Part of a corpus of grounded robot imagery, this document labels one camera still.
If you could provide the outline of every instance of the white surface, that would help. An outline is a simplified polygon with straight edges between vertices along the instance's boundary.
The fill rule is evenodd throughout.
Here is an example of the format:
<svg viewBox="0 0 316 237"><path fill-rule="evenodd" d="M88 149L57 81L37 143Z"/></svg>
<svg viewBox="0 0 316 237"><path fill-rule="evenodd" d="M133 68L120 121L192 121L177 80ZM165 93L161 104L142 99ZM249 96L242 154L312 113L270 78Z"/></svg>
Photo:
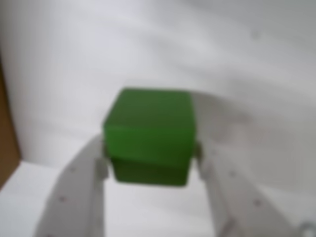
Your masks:
<svg viewBox="0 0 316 237"><path fill-rule="evenodd" d="M22 162L0 193L0 236L32 237L58 169ZM106 181L108 237L209 237L212 226L196 170L183 189Z"/></svg>

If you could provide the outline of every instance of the brown cardboard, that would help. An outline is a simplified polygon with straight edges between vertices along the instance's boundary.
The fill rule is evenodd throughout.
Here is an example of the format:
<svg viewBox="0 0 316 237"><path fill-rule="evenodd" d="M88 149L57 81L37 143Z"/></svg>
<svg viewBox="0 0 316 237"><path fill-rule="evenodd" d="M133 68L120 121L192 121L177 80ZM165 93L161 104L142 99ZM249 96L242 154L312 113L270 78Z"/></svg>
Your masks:
<svg viewBox="0 0 316 237"><path fill-rule="evenodd" d="M0 64L0 190L20 163Z"/></svg>

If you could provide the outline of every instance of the screw hole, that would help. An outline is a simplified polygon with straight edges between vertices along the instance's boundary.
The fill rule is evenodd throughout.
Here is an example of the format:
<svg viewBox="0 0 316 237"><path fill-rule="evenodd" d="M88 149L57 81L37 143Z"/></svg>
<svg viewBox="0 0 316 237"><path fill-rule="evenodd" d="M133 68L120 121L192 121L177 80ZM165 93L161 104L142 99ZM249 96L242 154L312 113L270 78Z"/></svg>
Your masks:
<svg viewBox="0 0 316 237"><path fill-rule="evenodd" d="M250 31L250 36L253 40L259 40L261 37L261 33L257 29L253 29Z"/></svg>
<svg viewBox="0 0 316 237"><path fill-rule="evenodd" d="M231 170L231 171L229 172L229 176L230 176L231 178L235 178L235 177L236 177L236 172L233 171L233 170Z"/></svg>
<svg viewBox="0 0 316 237"><path fill-rule="evenodd" d="M253 201L253 204L254 204L256 207L259 207L259 206L262 205L262 202L261 202L259 199L255 199L255 200Z"/></svg>
<svg viewBox="0 0 316 237"><path fill-rule="evenodd" d="M59 197L59 201L60 202L65 202L65 201L67 201L67 198L65 196L60 196Z"/></svg>

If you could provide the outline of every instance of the green cube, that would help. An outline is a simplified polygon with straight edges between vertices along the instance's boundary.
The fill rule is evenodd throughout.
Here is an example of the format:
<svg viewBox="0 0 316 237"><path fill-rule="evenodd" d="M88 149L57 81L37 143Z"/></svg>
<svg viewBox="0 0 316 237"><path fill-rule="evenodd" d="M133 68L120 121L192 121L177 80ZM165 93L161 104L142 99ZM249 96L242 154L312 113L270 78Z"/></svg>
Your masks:
<svg viewBox="0 0 316 237"><path fill-rule="evenodd" d="M185 185L195 133L183 91L124 89L104 123L116 179L131 183Z"/></svg>

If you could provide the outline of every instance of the green block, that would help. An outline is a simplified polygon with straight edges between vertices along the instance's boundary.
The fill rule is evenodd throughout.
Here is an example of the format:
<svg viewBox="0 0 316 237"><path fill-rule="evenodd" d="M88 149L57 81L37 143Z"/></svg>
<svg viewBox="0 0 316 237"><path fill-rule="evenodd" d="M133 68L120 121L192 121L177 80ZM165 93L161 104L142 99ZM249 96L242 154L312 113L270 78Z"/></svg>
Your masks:
<svg viewBox="0 0 316 237"><path fill-rule="evenodd" d="M189 93L124 89L104 133L117 180L186 184L196 133Z"/></svg>

